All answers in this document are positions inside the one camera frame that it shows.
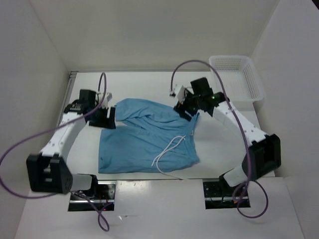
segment plastic laundry basket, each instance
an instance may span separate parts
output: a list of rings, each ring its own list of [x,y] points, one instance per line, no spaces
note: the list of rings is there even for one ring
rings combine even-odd
[[[217,70],[225,86],[226,94],[232,101],[255,102],[264,97],[260,77],[247,56],[211,56],[209,63]],[[222,91],[213,71],[217,91]]]

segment white drawstring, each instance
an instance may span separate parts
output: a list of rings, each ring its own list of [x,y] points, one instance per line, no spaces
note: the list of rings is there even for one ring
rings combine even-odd
[[[166,152],[170,151],[170,150],[173,149],[173,148],[176,148],[176,147],[181,143],[181,141],[182,141],[183,139],[185,140],[185,137],[186,137],[186,135],[174,137],[174,138],[170,141],[170,143],[168,144],[168,146],[163,150],[163,152],[160,153],[158,156],[156,156],[156,157],[154,158],[153,163],[152,163],[152,167],[153,167],[153,165],[154,165],[154,163],[155,163],[155,161],[156,161],[156,168],[158,168],[158,171],[159,171],[161,174],[166,175],[166,176],[169,176],[169,177],[181,179],[181,178],[178,178],[178,177],[175,177],[175,176],[166,174],[166,173],[164,173],[163,171],[161,171],[160,168],[159,168],[159,160],[160,160],[160,158],[161,158]],[[167,148],[174,142],[174,140],[177,139],[177,138],[181,138],[181,139],[179,140],[179,142],[178,142],[175,146],[173,146],[173,147],[167,149]]]

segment white table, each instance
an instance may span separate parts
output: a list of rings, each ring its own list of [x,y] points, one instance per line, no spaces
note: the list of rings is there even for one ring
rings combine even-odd
[[[236,209],[205,209],[202,180],[118,181],[115,210],[104,212],[110,231],[102,231],[96,212],[67,212],[69,195],[27,200],[15,239],[303,239],[282,178],[261,178],[269,196],[265,215],[249,220]],[[251,183],[256,215],[265,196]]]
[[[80,89],[97,91],[101,73],[78,73],[70,87],[67,103],[79,97]],[[108,92],[113,99],[110,105],[125,98],[142,98],[174,106],[176,99],[169,97],[171,72],[109,72]],[[214,89],[210,72],[178,72],[174,84],[190,85],[190,81],[206,77]],[[241,113],[259,127],[253,104],[236,104]],[[105,180],[171,179],[160,173],[99,174],[98,152],[101,129],[86,126],[78,135],[67,158],[72,173],[89,173]],[[243,140],[225,128],[209,114],[202,112],[194,134],[200,163],[170,173],[180,178],[217,178],[239,165],[245,155]]]

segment blue cloth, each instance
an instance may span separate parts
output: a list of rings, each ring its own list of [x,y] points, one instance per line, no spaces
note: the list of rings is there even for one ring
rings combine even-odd
[[[159,161],[163,172],[190,167],[197,163],[192,136],[198,113],[191,121],[179,116],[172,107],[142,99],[125,99],[116,105],[116,121],[127,126],[103,129],[99,147],[99,173],[158,173],[152,161],[175,136],[185,140],[165,153]],[[180,138],[170,145],[176,145]]]

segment gray wall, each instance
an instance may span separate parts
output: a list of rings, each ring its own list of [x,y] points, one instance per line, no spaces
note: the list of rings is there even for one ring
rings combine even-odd
[[[173,69],[191,58],[250,55],[277,1],[30,0],[71,70]]]
[[[261,128],[282,142],[282,166],[306,239],[319,235],[319,10],[311,0],[280,0],[254,53],[266,92]]]
[[[0,1],[0,32],[2,154],[18,140],[56,124],[68,73],[27,0]],[[15,191],[28,194],[25,160],[47,137],[19,146],[1,165],[1,177]],[[24,204],[0,187],[1,238],[14,238]]]

